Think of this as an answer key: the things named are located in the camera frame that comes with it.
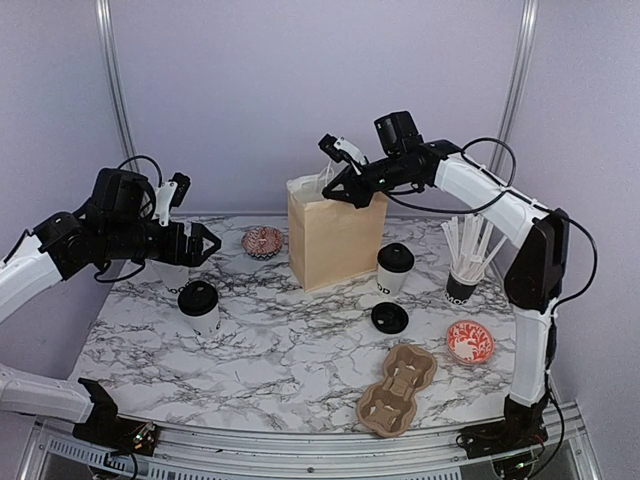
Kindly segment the stack of white cups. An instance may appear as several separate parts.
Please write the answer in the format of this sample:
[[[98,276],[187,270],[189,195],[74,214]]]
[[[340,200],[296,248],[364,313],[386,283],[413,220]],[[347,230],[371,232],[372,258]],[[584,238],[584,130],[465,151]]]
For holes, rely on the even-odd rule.
[[[163,287],[172,295],[178,295],[189,283],[188,267],[160,262],[153,262],[152,266]]]

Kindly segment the brown paper takeout bag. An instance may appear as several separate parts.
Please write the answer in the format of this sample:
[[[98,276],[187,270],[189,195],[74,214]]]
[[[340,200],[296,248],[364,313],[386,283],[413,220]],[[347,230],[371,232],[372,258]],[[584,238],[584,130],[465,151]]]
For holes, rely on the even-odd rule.
[[[377,268],[388,202],[377,193],[368,207],[327,200],[330,166],[286,182],[289,265],[305,291],[349,280]]]

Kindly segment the black coffee cup lid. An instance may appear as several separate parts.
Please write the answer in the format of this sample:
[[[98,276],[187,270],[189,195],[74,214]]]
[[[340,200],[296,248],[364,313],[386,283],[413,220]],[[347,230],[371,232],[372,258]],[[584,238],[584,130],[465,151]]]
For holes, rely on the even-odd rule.
[[[415,257],[404,244],[395,242],[385,245],[377,255],[378,265],[391,273],[407,273],[415,264]]]

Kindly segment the brown cardboard cup carrier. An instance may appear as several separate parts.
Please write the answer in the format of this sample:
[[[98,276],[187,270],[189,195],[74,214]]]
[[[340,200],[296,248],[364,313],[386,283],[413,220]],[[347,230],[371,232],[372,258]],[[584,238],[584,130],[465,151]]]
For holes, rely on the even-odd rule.
[[[359,421],[383,438],[404,434],[416,415],[416,394],[432,383],[437,367],[434,355],[421,347],[394,346],[382,365],[384,378],[357,402]]]

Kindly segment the white paper coffee cup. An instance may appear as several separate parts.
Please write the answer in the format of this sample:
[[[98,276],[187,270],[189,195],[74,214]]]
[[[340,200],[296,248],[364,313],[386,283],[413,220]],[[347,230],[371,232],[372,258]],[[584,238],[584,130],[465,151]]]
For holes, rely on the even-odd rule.
[[[387,297],[395,297],[399,295],[409,273],[410,270],[395,272],[379,265],[377,269],[378,292]]]

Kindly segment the right arm base board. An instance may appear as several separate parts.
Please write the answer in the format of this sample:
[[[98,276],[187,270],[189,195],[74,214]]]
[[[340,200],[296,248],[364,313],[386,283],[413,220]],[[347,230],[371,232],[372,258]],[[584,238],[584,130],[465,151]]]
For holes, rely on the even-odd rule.
[[[507,453],[535,445],[544,445],[548,433],[541,421],[522,425],[506,419],[463,428],[456,444],[469,459]]]

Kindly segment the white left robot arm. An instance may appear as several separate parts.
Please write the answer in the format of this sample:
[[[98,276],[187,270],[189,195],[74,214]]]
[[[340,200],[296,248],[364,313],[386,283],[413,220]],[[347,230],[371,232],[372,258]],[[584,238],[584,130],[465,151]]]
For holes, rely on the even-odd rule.
[[[97,268],[98,282],[119,260],[140,268],[147,261],[202,265],[220,249],[220,239],[200,223],[185,225],[170,218],[189,186],[182,174],[152,186],[142,174],[102,169],[91,196],[78,210],[56,213],[25,231],[2,260],[2,319],[89,265]],[[93,381],[56,380],[1,368],[2,410],[86,422],[102,443],[116,445],[127,430],[123,418],[107,408],[110,400]]]

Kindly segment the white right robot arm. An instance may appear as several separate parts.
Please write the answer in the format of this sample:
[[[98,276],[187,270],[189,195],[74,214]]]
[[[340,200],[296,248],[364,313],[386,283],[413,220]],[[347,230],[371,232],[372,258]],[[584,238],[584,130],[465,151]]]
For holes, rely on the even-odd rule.
[[[504,290],[516,319],[511,401],[532,408],[546,393],[551,358],[549,329],[559,303],[568,256],[569,219],[500,180],[473,161],[465,147],[449,140],[426,141],[411,114],[393,112],[374,123],[383,159],[369,162],[347,140],[324,135],[319,148],[334,162],[345,163],[322,190],[324,198],[367,207],[377,193],[397,202],[402,195],[436,188],[479,214],[516,248]]]

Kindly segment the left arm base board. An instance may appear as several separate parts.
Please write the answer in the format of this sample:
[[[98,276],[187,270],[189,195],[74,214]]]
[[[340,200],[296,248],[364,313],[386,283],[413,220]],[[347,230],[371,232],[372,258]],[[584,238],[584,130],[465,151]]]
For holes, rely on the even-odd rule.
[[[159,427],[153,422],[116,417],[112,420],[75,424],[72,434],[77,439],[102,447],[152,456],[159,432]]]

